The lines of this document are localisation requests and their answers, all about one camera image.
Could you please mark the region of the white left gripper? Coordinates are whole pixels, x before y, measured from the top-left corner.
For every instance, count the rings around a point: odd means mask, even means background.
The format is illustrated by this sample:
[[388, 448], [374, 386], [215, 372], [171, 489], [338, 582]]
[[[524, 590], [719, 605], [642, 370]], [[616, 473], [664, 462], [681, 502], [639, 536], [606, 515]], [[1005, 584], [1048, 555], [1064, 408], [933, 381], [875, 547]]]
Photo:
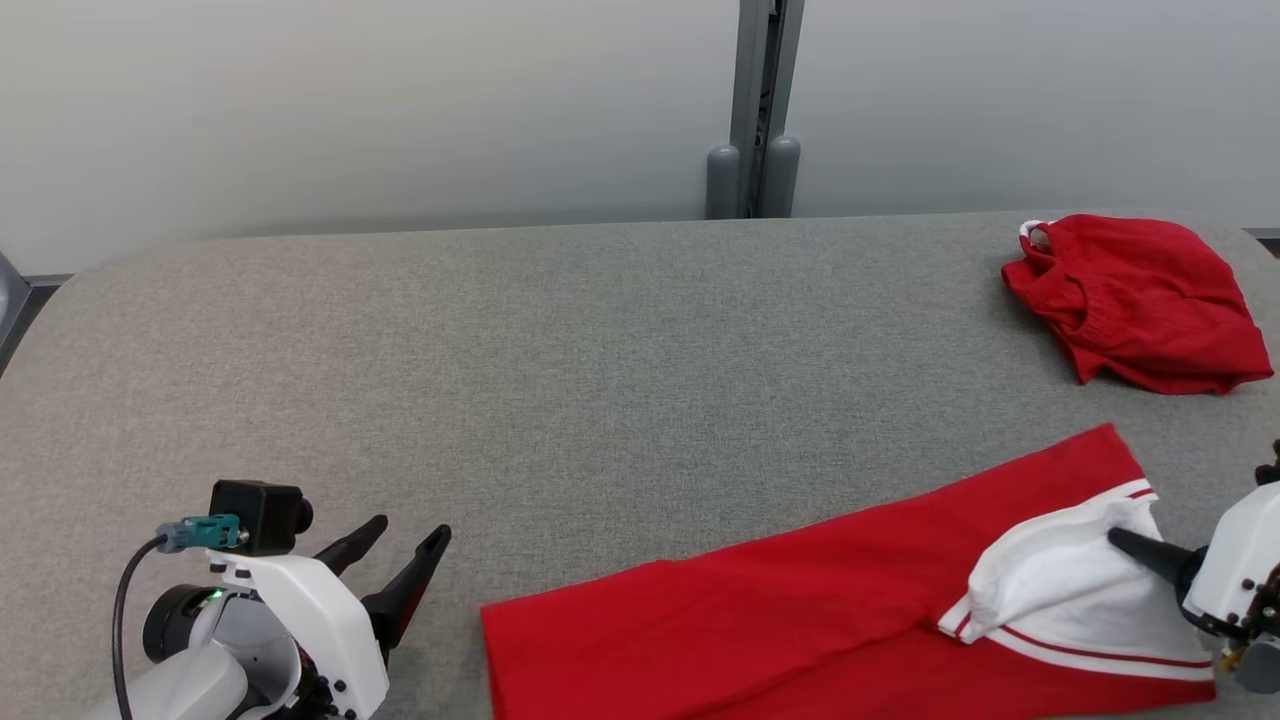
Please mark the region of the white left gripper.
[[361, 603], [334, 573], [364, 559], [388, 525], [388, 516], [372, 516], [315, 559], [206, 552], [211, 562], [228, 566], [225, 584], [259, 594], [330, 687], [338, 680], [346, 684], [334, 692], [335, 706], [356, 719], [370, 719], [385, 700], [385, 661], [413, 620], [452, 539], [451, 527], [440, 524], [419, 543], [412, 560]]

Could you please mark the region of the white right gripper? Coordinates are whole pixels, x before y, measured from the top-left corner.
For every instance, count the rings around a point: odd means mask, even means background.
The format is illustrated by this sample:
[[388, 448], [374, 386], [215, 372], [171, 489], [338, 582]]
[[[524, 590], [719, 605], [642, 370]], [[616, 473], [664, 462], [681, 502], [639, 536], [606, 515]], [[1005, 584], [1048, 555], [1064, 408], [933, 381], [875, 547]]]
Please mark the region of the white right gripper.
[[1190, 588], [1181, 606], [1204, 632], [1235, 641], [1277, 635], [1276, 482], [1234, 503], [1207, 547], [1187, 550], [1128, 529], [1108, 529], [1108, 542], [1179, 592]]

